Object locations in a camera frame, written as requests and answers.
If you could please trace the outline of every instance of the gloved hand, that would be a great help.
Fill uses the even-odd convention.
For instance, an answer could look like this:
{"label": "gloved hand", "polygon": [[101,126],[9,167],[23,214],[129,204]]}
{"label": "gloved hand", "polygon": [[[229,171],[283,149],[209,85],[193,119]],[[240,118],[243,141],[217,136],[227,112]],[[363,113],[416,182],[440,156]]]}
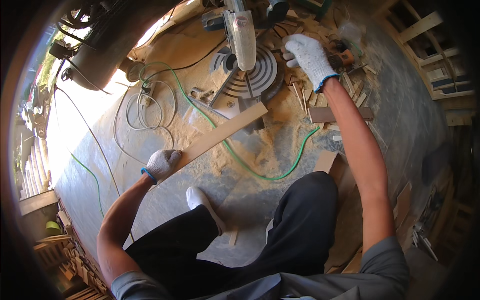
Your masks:
{"label": "gloved hand", "polygon": [[147,166],[142,168],[142,174],[146,172],[155,184],[162,182],[170,175],[180,158],[180,150],[158,150],[150,156]]}
{"label": "gloved hand", "polygon": [[285,48],[282,48],[283,58],[287,60],[287,67],[300,66],[308,75],[314,91],[319,93],[325,79],[339,77],[328,63],[322,44],[314,38],[295,34],[283,38]]}

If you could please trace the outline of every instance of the leg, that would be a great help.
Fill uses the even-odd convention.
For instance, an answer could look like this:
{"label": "leg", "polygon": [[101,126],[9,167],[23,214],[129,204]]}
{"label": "leg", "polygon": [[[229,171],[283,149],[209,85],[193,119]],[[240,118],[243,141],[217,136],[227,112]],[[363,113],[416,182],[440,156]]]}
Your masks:
{"label": "leg", "polygon": [[294,182],[278,204],[265,248],[243,268],[237,282],[245,284],[278,272],[323,273],[335,237],[337,197],[335,182],[325,172]]}
{"label": "leg", "polygon": [[198,205],[148,232],[126,252],[173,298],[192,299],[215,293],[234,272],[196,259],[217,236],[218,227],[210,212]]}

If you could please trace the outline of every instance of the saw turntable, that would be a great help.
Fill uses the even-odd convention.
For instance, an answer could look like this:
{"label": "saw turntable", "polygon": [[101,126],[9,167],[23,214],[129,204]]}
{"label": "saw turntable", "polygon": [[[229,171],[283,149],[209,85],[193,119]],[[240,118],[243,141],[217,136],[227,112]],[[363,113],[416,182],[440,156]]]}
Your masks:
{"label": "saw turntable", "polygon": [[[231,119],[260,101],[267,104],[280,90],[285,69],[269,49],[258,45],[256,62],[251,70],[241,71],[230,48],[223,47],[212,57],[209,72],[211,75],[219,72],[226,80],[218,90],[206,92],[194,87],[188,97],[217,115]],[[263,128],[263,120],[259,119],[246,130]]]}

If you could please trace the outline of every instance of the concrete floor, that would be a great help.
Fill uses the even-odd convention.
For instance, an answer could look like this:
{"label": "concrete floor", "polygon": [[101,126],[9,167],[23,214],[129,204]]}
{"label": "concrete floor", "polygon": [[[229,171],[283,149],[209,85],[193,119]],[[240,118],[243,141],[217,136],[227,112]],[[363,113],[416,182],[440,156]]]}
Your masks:
{"label": "concrete floor", "polygon": [[[360,22],[366,25],[364,35],[365,56],[362,61],[369,64],[377,71],[378,88],[364,80],[365,74],[360,71],[358,75],[351,76],[352,80],[364,81],[364,91],[369,95],[364,106],[371,107],[375,116],[374,121],[369,122],[386,161],[389,173],[389,197],[393,206],[399,192],[405,184],[412,184],[411,207],[415,212],[423,208],[427,201],[430,187],[422,185],[420,180],[421,160],[426,153],[436,148],[446,137],[447,125],[444,113],[439,105],[434,103],[414,67],[404,57],[395,42],[388,37],[379,27],[370,23],[368,19]],[[205,48],[211,48],[217,44],[214,41]],[[180,82],[186,90],[195,85],[191,80],[195,72],[203,72],[210,62],[210,57],[193,68],[178,72]],[[163,74],[162,80],[174,86],[171,74]],[[159,148],[169,148],[170,141],[161,131],[133,131],[125,122],[126,101],[138,88],[134,87],[128,93],[120,109],[117,136],[124,149],[139,158],[147,161],[149,156]],[[120,193],[129,188],[140,176],[140,163],[125,156],[115,145],[113,140],[113,120],[121,98],[122,91],[115,94],[111,106],[90,125],[101,143],[107,159],[112,167]],[[286,101],[289,91],[286,86],[272,99],[269,108],[280,107],[282,101]],[[161,101],[161,105],[167,107],[171,97],[165,92],[167,99]],[[176,91],[178,100],[177,118],[174,124],[191,126],[198,122],[192,122],[191,109]],[[82,102],[84,109],[95,110],[94,99],[80,99],[71,95],[76,103]],[[157,108],[148,108],[147,115],[157,114]],[[84,126],[72,112],[62,123],[62,131],[67,132],[75,127]],[[131,120],[135,120],[136,113],[130,112]],[[255,132],[246,135],[238,132],[231,138],[235,145],[241,145],[252,155],[252,163],[265,151],[265,137],[273,139],[271,159],[276,159],[278,164],[274,169],[258,167],[259,172],[267,174],[283,174],[290,169],[297,154],[291,150],[292,144],[299,147],[303,137],[314,126],[310,124],[308,117],[303,119],[278,121],[269,113],[265,118],[267,128],[276,128],[269,134]],[[175,139],[175,147],[181,148],[188,144],[178,132],[178,128],[171,126],[172,135]],[[193,131],[192,139],[201,136],[201,131]],[[240,266],[247,263],[262,249],[265,243],[265,227],[273,217],[274,211],[283,192],[296,179],[312,171],[319,153],[323,150],[338,151],[344,153],[341,142],[334,142],[333,135],[338,132],[323,130],[314,134],[307,142],[298,167],[286,178],[276,181],[265,181],[254,178],[242,170],[235,163],[227,164],[221,169],[221,175],[211,170],[212,161],[221,160],[229,154],[222,150],[222,145],[199,157],[195,163],[185,167],[167,181],[160,184],[147,194],[138,211],[133,224],[132,233],[135,239],[140,238],[158,225],[188,210],[185,199],[185,191],[189,186],[199,186],[211,200],[219,216],[226,222],[229,228],[233,225],[239,227],[239,233],[235,246],[229,246],[229,233],[214,240],[211,246],[199,258],[220,262],[227,266]],[[49,141],[50,160],[53,151],[60,151],[57,143],[53,149]],[[112,205],[118,197],[111,176],[101,153],[90,133],[84,133],[79,141],[74,154],[87,165],[98,177],[100,186],[100,198],[103,212]],[[96,235],[102,222],[97,203],[97,189],[93,177],[80,165],[69,159],[65,166],[52,170],[59,178],[55,191],[62,199],[70,214],[79,238],[84,247],[96,257]],[[358,194],[351,196],[338,215],[336,228],[336,244],[331,249],[331,259],[328,266],[340,265],[348,259],[361,243],[361,206]],[[131,244],[130,238],[125,242],[125,247]]]}

